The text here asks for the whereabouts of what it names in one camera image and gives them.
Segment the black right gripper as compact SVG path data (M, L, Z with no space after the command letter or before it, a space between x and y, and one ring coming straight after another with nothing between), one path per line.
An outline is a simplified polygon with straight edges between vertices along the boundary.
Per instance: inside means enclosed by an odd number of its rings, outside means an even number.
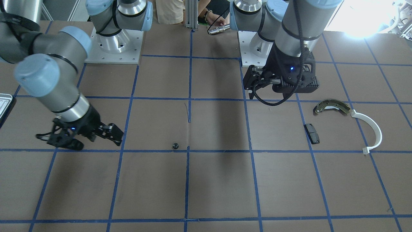
M47 144L75 151L81 151L84 144L75 138L82 135L94 141L96 132L103 123L99 112L91 105L86 114L73 122L64 122L62 119L53 119L53 128Z

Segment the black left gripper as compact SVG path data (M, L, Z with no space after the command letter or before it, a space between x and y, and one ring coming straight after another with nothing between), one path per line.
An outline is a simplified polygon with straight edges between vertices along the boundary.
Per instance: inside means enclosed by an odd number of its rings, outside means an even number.
M276 93L290 93L297 86L296 93L312 93L319 87L315 74L315 59L308 48L304 48L303 63L300 57L292 57L283 53L277 46L270 52L270 71L279 84L273 84L272 89Z

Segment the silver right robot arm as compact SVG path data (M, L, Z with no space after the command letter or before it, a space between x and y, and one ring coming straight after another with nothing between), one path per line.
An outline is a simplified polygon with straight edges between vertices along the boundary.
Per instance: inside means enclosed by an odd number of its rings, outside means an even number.
M55 114L51 131L36 138L76 151L84 147L77 135L90 141L98 136L120 146L124 132L114 123L101 122L74 84L91 54L90 36L74 26L55 35L41 33L41 6L41 0L1 1L1 61L16 64L19 85ZM87 0L86 9L107 53L130 47L126 30L148 31L153 22L153 4L147 0Z

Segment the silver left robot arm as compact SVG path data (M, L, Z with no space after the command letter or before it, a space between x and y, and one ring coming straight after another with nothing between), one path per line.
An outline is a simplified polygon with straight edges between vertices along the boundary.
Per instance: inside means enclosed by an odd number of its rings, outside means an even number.
M319 87L313 48L340 0L231 0L230 28L253 31L272 43L265 65L250 65L243 86L250 94L272 85L284 96Z

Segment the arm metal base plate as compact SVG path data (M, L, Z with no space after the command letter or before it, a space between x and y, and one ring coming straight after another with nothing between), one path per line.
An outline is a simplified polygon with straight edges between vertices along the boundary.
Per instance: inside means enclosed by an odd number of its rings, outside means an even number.
M255 65L262 68L266 64L273 42L263 40L258 32L252 31L239 31L238 38L242 67Z
M125 30L112 37L91 33L92 49L85 63L139 64L143 31Z

